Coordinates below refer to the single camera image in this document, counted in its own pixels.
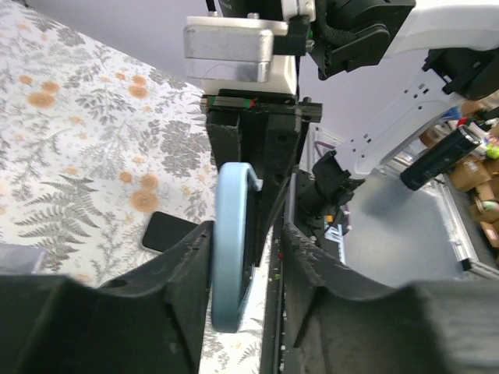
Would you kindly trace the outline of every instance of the white plastic mount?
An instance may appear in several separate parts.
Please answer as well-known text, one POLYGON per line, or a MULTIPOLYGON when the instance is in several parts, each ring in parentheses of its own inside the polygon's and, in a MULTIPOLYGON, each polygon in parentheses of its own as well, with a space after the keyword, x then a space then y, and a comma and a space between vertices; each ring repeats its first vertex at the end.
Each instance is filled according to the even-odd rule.
POLYGON ((353 179, 364 179, 378 165, 389 161, 401 145, 413 139, 449 109, 464 99, 442 88, 447 84, 433 70, 420 71, 400 96, 379 116, 368 130, 336 147, 335 159, 353 179))
MULTIPOLYGON (((288 24, 286 22, 269 21, 265 19, 187 17, 187 24, 261 28, 271 30, 274 35, 286 35, 288 33, 288 24)), ((274 56, 271 63, 271 76, 269 81, 265 83, 202 79, 201 84, 207 95, 218 95, 218 91, 222 89, 294 95, 296 93, 295 57, 274 56)))
POLYGON ((282 16, 289 21, 294 16, 308 16, 310 22, 315 21, 314 0, 281 0, 282 16))
POLYGON ((499 47, 499 0, 417 0, 385 58, 404 51, 499 47))

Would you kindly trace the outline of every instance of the gray fern print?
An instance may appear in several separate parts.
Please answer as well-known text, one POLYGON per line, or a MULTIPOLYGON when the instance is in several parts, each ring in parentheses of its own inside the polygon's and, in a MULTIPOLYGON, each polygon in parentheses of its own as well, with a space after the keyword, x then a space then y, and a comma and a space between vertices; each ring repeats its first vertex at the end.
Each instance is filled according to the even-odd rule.
POLYGON ((250 358, 258 359, 260 357, 261 349, 262 349, 261 342, 251 344, 242 354, 241 358, 239 359, 238 364, 241 364, 250 358))
POLYGON ((75 47, 80 44, 85 44, 85 40, 75 30, 69 27, 62 27, 57 30, 58 39, 68 47, 75 47))
POLYGON ((101 284, 111 277, 117 277, 117 271, 120 258, 115 255, 115 252, 123 247, 123 240, 119 235, 119 228, 122 222, 117 219, 112 212, 107 212, 103 215, 104 227, 101 231, 102 242, 97 244, 97 248, 101 250, 102 260, 97 261, 92 259, 92 267, 96 273, 96 282, 101 284))
MULTIPOLYGON (((89 79, 92 72, 82 71, 78 79, 85 81, 89 79)), ((87 109, 92 119, 98 119, 102 125, 107 123, 115 123, 117 118, 112 114, 113 111, 128 111, 133 113, 136 109, 130 105, 122 95, 119 93, 113 93, 105 88, 96 88, 90 93, 82 95, 80 98, 76 99, 76 103, 81 105, 83 108, 87 109)))
POLYGON ((25 220, 15 222, 24 229, 19 233, 21 238, 35 238, 34 246, 47 249, 42 267, 51 271, 60 270, 63 261, 77 252, 75 245, 86 244, 88 228, 98 228, 94 219, 102 215, 91 198, 97 191, 88 186, 92 180, 60 177, 62 182, 42 182, 54 192, 30 201, 27 206, 37 209, 25 220))
POLYGON ((8 160, 7 150, 10 148, 10 144, 3 138, 0 134, 0 170, 6 170, 6 162, 8 160))
MULTIPOLYGON (((85 50, 83 50, 83 51, 80 52, 81 55, 83 55, 83 53, 85 53, 85 54, 87 54, 87 55, 85 55, 85 58, 87 58, 87 59, 94 58, 95 62, 92 63, 91 65, 81 65, 80 67, 78 67, 75 70, 75 73, 73 75, 69 76, 67 81, 64 82, 64 84, 62 85, 64 88, 78 88, 83 83, 93 82, 95 79, 97 79, 99 77, 99 74, 102 72, 102 69, 105 67, 106 62, 111 58, 109 47, 106 47, 103 44, 96 44, 95 45, 95 51, 93 53, 93 56, 90 56, 90 54, 88 54, 87 51, 85 51, 85 50)), ((94 119, 96 119, 98 116, 98 113, 99 113, 97 102, 100 105, 102 105, 103 99, 104 99, 105 103, 107 104, 108 103, 107 96, 109 96, 109 99, 112 100, 112 98, 115 97, 116 95, 114 93, 109 93, 107 91, 107 89, 103 89, 103 90, 97 89, 97 90, 91 91, 90 95, 83 95, 81 98, 76 99, 76 102, 78 104, 82 105, 84 108, 90 108, 92 101, 94 101, 95 108, 92 109, 93 111, 91 113, 94 116, 94 119)), ((122 101, 121 95, 119 95, 119 97, 115 97, 115 98, 116 98, 116 100, 122 101)), ((106 107, 106 113, 109 113, 109 106, 106 107)), ((105 118, 104 121, 111 119, 111 118, 109 118, 109 116, 105 116, 103 118, 105 118)))
POLYGON ((92 161, 91 164, 94 165, 90 169, 90 177, 109 181, 116 179, 116 175, 126 165, 123 152, 129 150, 130 141, 135 141, 138 137, 136 128, 126 122, 119 126, 105 127, 99 138, 101 143, 85 146, 80 152, 83 159, 92 161))
POLYGON ((146 261, 152 259, 155 255, 152 252, 139 250, 140 238, 144 233, 147 226, 147 219, 145 217, 140 222, 133 224, 128 231, 123 233, 123 242, 128 252, 120 256, 123 268, 127 270, 135 269, 146 261))
POLYGON ((39 170, 51 166, 47 162, 47 151, 58 156, 61 155, 58 147, 58 136, 67 131, 69 131, 69 129, 61 130, 56 134, 49 136, 47 139, 39 139, 27 143, 26 148, 30 150, 28 156, 19 156, 13 161, 14 164, 25 165, 23 172, 15 175, 11 182, 14 187, 12 196, 16 201, 27 201, 33 197, 31 186, 28 183, 29 179, 40 179, 41 173, 39 170))
POLYGON ((152 68, 149 71, 149 79, 160 85, 167 83, 173 90, 183 90, 187 88, 187 83, 181 79, 175 78, 156 68, 152 68))
POLYGON ((191 133, 189 123, 170 121, 163 129, 161 152, 166 156, 161 164, 166 172, 175 177, 189 177, 190 171, 201 166, 200 154, 209 150, 207 134, 191 133))
POLYGON ((32 10, 23 10, 23 14, 42 33, 57 28, 58 24, 50 18, 35 13, 32 10))
POLYGON ((139 151, 141 154, 149 157, 159 147, 159 132, 160 122, 158 119, 147 123, 147 129, 142 130, 139 134, 139 151))
POLYGON ((184 210, 187 218, 195 224, 200 224, 202 218, 206 216, 208 204, 203 196, 203 191, 198 189, 189 196, 189 206, 184 210))
POLYGON ((189 106, 192 107, 187 114, 190 115, 190 121, 194 125, 201 126, 204 128, 204 123, 206 121, 206 115, 201 111, 200 108, 200 102, 201 102, 201 96, 198 96, 199 100, 198 101, 191 101, 189 103, 189 106))
POLYGON ((211 328, 211 305, 208 306, 206 320, 204 321, 203 357, 213 358, 225 349, 220 342, 219 335, 211 328))

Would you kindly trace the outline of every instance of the cardboard box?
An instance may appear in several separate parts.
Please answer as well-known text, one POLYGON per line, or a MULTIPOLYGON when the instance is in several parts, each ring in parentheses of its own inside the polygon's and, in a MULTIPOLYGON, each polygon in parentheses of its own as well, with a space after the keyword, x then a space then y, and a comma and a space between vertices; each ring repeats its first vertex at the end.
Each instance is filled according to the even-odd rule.
POLYGON ((496 138, 499 138, 499 124, 490 129, 489 134, 494 135, 496 138))
POLYGON ((480 201, 499 201, 499 178, 492 178, 488 182, 482 183, 476 187, 476 194, 480 201))
POLYGON ((490 245, 496 249, 499 249, 499 222, 496 222, 495 224, 480 222, 480 226, 482 226, 485 236, 489 239, 490 245))
POLYGON ((470 158, 459 164, 451 174, 454 187, 461 192, 468 192, 491 179, 492 177, 483 164, 470 158))
POLYGON ((499 221, 499 212, 496 210, 483 210, 482 203, 480 201, 477 201, 471 205, 469 213, 475 222, 487 222, 488 224, 494 224, 499 221))
POLYGON ((465 117, 472 115, 476 111, 479 111, 482 108, 482 105, 478 101, 465 101, 461 106, 461 113, 465 117))
POLYGON ((425 131, 419 136, 419 140, 421 140, 421 143, 424 144, 424 146, 428 149, 434 147, 438 141, 436 141, 430 134, 430 130, 425 131))
POLYGON ((485 166, 490 175, 499 175, 499 158, 496 160, 485 160, 483 166, 485 166))

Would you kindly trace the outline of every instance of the orange flower print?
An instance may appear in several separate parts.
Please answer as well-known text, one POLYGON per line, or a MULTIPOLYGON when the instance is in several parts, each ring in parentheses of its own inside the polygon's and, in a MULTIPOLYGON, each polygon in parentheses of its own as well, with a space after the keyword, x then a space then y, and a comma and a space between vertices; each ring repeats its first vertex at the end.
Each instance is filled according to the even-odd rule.
POLYGON ((147 81, 143 76, 134 76, 132 78, 132 81, 137 85, 137 86, 145 86, 147 81))
POLYGON ((128 171, 122 171, 119 173, 119 180, 123 183, 132 183, 133 177, 128 171))
POLYGON ((128 91, 130 92, 130 95, 137 99, 145 99, 149 95, 146 87, 142 86, 130 86, 128 91))
POLYGON ((46 92, 33 92, 28 95, 27 102, 36 108, 49 108, 55 104, 53 96, 46 92))
POLYGON ((66 168, 65 172, 69 175, 77 175, 78 168, 75 168, 74 166, 70 166, 69 168, 66 168))
POLYGON ((146 191, 152 191, 157 188, 157 178, 152 174, 146 174, 140 179, 140 184, 146 191))
POLYGON ((127 214, 125 218, 125 224, 132 224, 134 222, 134 218, 132 214, 127 214))
POLYGON ((50 94, 55 94, 61 89, 61 87, 56 82, 48 81, 41 84, 41 89, 45 92, 49 92, 50 94))
POLYGON ((192 193, 190 192, 190 188, 187 187, 186 185, 182 186, 182 192, 183 192, 184 196, 191 196, 192 195, 192 193))
POLYGON ((72 123, 76 123, 76 124, 83 123, 83 119, 81 119, 80 117, 76 117, 76 116, 69 117, 69 120, 72 123))
POLYGON ((146 162, 146 161, 143 160, 142 157, 134 157, 132 159, 132 161, 135 162, 137 165, 140 165, 140 164, 143 164, 144 162, 146 162))
POLYGON ((90 283, 90 281, 91 281, 90 277, 86 274, 77 274, 77 275, 75 275, 74 278, 75 278, 75 281, 78 281, 80 283, 85 283, 85 284, 90 283))
POLYGON ((19 81, 22 84, 31 84, 33 82, 33 78, 31 78, 30 76, 20 76, 19 81))
POLYGON ((132 206, 142 213, 152 213, 159 207, 159 198, 150 191, 136 191, 130 198, 132 206))

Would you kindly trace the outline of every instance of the black cable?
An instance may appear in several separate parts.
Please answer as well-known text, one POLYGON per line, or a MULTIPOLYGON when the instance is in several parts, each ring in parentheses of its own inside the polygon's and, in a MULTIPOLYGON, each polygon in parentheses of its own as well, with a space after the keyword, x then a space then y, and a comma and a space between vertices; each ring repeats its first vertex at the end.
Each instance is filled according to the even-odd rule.
POLYGON ((216 12, 215 0, 206 0, 206 6, 208 7, 208 12, 216 12))
POLYGON ((299 101, 299 62, 300 56, 296 56, 296 100, 299 101))
POLYGON ((322 38, 326 42, 332 44, 333 47, 342 47, 352 43, 357 39, 356 35, 351 31, 337 30, 327 24, 327 1, 316 0, 316 25, 322 33, 322 38))

